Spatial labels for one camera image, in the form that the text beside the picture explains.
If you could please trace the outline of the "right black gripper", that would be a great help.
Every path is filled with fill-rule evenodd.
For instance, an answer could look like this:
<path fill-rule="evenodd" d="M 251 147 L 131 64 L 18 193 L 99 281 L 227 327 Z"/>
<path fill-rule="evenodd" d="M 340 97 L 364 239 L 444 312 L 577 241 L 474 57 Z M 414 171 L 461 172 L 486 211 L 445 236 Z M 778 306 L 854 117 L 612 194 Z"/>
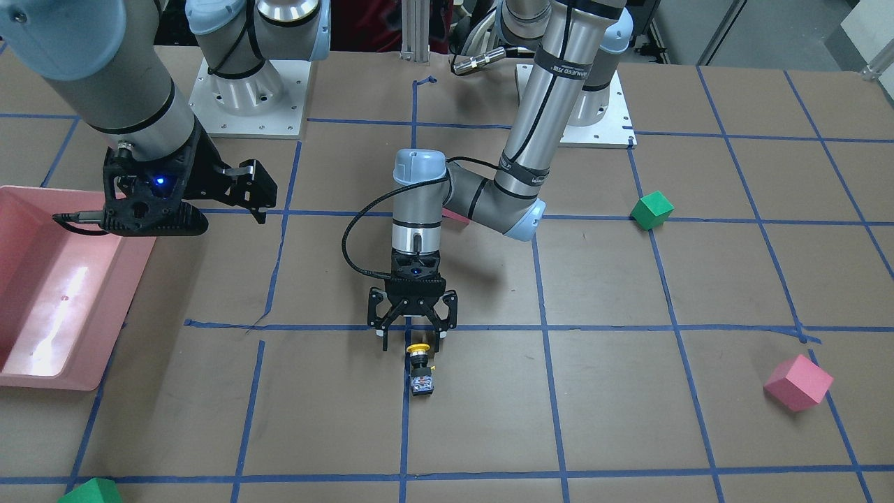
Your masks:
<path fill-rule="evenodd" d="M 184 200 L 209 198 L 254 210 L 258 225 L 277 204 L 277 183 L 256 159 L 236 168 L 221 159 L 201 125 L 169 155 L 138 161 L 134 147 L 109 149 L 103 164 L 106 203 L 125 210 L 176 210 Z"/>

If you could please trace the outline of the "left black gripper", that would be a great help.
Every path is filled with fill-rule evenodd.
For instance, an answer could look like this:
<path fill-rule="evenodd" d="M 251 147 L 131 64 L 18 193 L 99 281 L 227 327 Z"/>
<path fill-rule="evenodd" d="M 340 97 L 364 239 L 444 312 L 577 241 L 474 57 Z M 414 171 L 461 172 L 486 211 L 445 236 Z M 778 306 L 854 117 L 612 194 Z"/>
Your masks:
<path fill-rule="evenodd" d="M 431 321 L 437 337 L 435 349 L 450 329 L 457 325 L 459 298 L 446 289 L 446 280 L 439 273 L 440 252 L 431 254 L 390 255 L 390 274 L 384 277 L 384 290 L 370 289 L 367 325 L 377 329 L 382 351 L 388 350 L 389 327 L 400 316 L 425 316 Z"/>

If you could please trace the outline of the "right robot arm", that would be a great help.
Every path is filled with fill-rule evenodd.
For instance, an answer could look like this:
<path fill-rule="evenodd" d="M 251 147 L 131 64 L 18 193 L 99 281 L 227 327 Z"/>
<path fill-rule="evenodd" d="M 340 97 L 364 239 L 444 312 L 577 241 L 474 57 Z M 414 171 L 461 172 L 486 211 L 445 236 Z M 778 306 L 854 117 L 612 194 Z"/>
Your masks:
<path fill-rule="evenodd" d="M 154 51 L 159 1 L 3 1 L 2 38 L 108 141 L 102 210 L 54 214 L 81 235 L 192 236 L 207 230 L 191 201 L 246 209 L 277 204 L 262 163 L 236 168 L 217 147 Z M 218 108 L 252 117 L 284 100 L 276 60 L 325 59 L 329 1 L 188 1 Z"/>

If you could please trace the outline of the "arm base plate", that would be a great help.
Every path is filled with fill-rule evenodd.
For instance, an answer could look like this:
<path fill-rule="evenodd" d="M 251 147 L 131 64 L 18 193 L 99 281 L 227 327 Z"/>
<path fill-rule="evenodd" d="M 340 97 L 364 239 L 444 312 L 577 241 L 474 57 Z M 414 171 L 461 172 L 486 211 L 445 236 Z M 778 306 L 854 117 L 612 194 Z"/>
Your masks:
<path fill-rule="evenodd" d="M 550 78 L 537 78 L 534 83 L 534 98 L 539 96 L 527 112 L 518 111 L 521 120 L 521 134 L 517 135 L 517 143 L 511 147 L 514 155 L 524 145 L 528 133 L 540 126 L 545 126 L 548 133 L 555 133 L 559 119 L 563 118 L 562 109 L 571 98 L 569 88 L 559 86 L 563 80 L 587 79 L 590 66 L 560 61 L 553 57 L 541 60 L 545 63 L 546 73 L 557 79 L 552 87 L 552 94 L 543 90 L 549 89 Z M 567 117 L 559 146 L 562 147 L 634 147 L 636 137 L 630 124 L 628 106 L 622 93 L 622 86 L 616 73 L 610 79 L 609 86 L 600 90 L 580 90 L 577 101 Z"/>
<path fill-rule="evenodd" d="M 312 64 L 274 60 L 255 74 L 226 79 L 202 61 L 189 105 L 214 137 L 298 139 L 305 118 Z"/>

